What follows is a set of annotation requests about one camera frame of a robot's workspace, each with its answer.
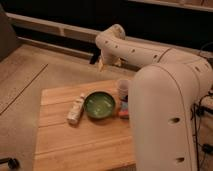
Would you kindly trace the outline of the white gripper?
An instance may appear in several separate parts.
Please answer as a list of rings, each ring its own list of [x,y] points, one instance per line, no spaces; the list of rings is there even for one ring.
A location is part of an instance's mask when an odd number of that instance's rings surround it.
[[[108,65],[115,65],[120,67],[122,65],[121,59],[113,55],[101,54],[98,62],[98,70],[102,71]]]

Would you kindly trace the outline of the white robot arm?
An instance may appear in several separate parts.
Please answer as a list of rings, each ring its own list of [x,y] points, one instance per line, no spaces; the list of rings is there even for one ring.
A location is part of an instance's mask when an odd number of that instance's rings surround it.
[[[213,65],[171,47],[128,41],[114,24],[95,38],[103,65],[137,66],[128,107],[137,171],[198,171],[191,108],[213,86]]]

